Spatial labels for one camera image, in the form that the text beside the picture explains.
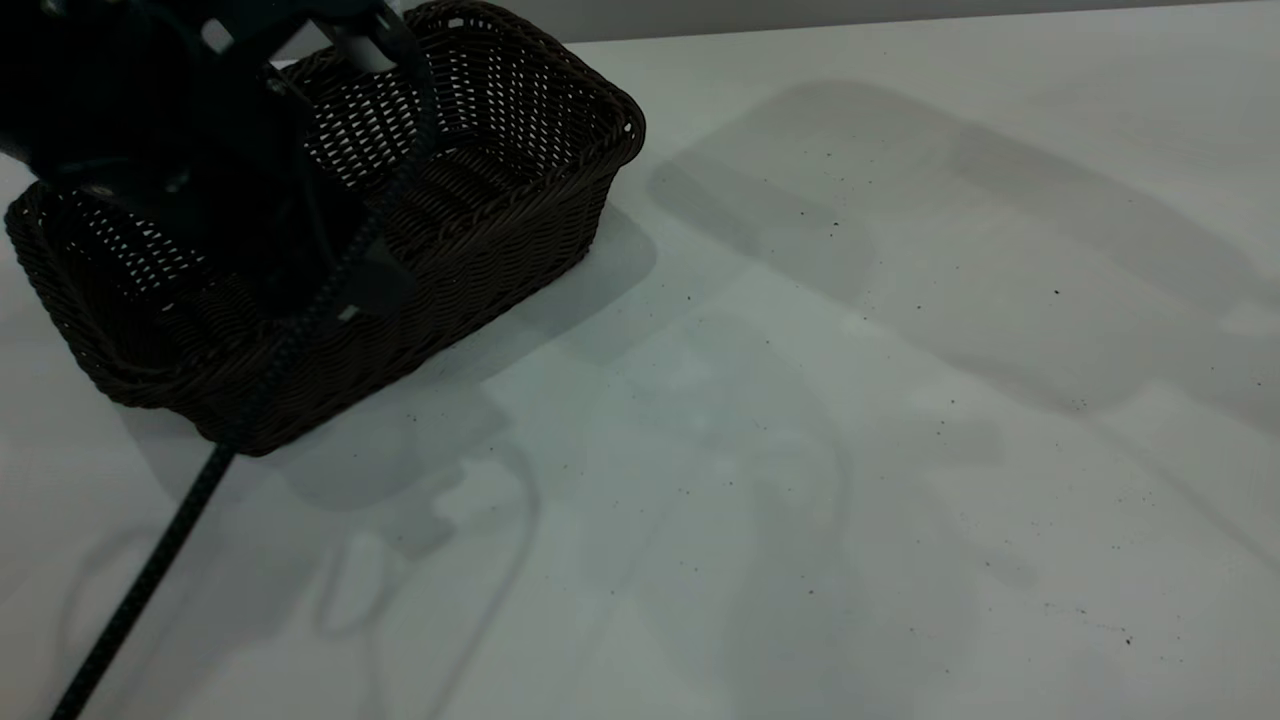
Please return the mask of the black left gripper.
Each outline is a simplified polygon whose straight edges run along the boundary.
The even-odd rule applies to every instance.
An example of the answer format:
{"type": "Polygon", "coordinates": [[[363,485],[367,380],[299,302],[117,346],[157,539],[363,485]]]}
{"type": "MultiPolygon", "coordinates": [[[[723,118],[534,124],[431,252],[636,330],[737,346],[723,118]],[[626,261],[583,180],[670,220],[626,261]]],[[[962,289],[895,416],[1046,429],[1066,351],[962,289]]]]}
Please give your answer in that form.
{"type": "Polygon", "coordinates": [[[188,5],[196,32],[211,23],[227,45],[210,53],[193,99],[205,127],[193,177],[225,249],[262,310],[283,316],[387,314],[413,287],[387,247],[392,205],[433,151],[433,73],[398,10],[388,5],[188,5]],[[413,95],[413,129],[387,186],[369,204],[325,176],[306,135],[314,109],[269,65],[303,26],[319,27],[366,74],[397,73],[413,95]]]}

